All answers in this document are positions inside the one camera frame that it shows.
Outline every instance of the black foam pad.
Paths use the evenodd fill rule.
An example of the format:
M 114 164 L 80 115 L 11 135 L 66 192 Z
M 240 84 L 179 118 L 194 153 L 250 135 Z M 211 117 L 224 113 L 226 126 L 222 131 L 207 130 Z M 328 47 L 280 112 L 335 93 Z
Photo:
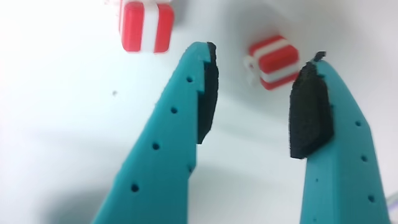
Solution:
M 296 159 L 308 157 L 334 135 L 328 88 L 311 62 L 301 69 L 293 84 L 289 133 L 290 156 Z
M 205 63 L 205 94 L 198 99 L 198 144 L 201 144 L 211 129 L 218 97 L 218 67 L 216 45 L 208 42 L 211 62 Z

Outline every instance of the hole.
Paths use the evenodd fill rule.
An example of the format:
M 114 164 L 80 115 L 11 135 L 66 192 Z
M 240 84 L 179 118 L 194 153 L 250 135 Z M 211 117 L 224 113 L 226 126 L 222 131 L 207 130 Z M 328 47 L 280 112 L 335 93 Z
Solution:
M 368 161 L 368 158 L 367 158 L 365 155 L 362 155 L 362 156 L 361 156 L 361 160 L 364 161 L 364 162 L 367 162 L 367 161 Z
M 133 185 L 131 186 L 131 191 L 134 192 L 134 193 L 138 192 L 138 191 L 139 191 L 138 185 L 137 185 L 137 184 L 133 184 Z
M 159 150 L 160 149 L 160 145 L 157 143 L 153 143 L 152 148 L 155 150 Z
M 178 112 L 176 108 L 172 108 L 171 111 L 173 114 L 176 114 Z
M 369 196 L 368 196 L 368 200 L 369 200 L 371 203 L 374 203 L 374 196 L 373 196 L 373 195 L 369 195 Z

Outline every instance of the striped cube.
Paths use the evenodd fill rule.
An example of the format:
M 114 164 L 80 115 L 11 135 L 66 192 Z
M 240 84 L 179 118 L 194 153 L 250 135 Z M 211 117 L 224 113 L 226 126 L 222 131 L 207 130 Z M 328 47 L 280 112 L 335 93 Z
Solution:
M 173 23 L 174 11 L 168 4 L 121 0 L 119 31 L 127 52 L 165 53 Z
M 294 81 L 299 75 L 299 53 L 278 35 L 252 45 L 245 66 L 267 90 Z

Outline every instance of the white background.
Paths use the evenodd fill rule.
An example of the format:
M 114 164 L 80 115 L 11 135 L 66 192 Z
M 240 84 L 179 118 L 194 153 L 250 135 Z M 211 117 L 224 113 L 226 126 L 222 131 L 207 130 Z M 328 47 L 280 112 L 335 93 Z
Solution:
M 190 223 L 298 223 L 289 85 L 250 87 L 249 44 L 281 33 L 302 64 L 326 50 L 367 117 L 386 195 L 398 190 L 398 2 L 175 0 L 169 53 L 127 54 L 99 0 L 0 2 L 0 223 L 88 223 L 178 59 L 218 46 L 220 95 L 190 179 Z

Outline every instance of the red cube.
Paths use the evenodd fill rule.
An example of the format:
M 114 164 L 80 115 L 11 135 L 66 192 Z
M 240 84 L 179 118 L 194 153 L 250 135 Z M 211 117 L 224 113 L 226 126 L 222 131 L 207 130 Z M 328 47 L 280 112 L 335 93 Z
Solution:
M 273 90 L 299 75 L 299 52 L 280 35 L 252 45 L 244 60 L 251 75 Z
M 119 31 L 127 52 L 165 53 L 173 23 L 174 11 L 168 4 L 121 0 Z

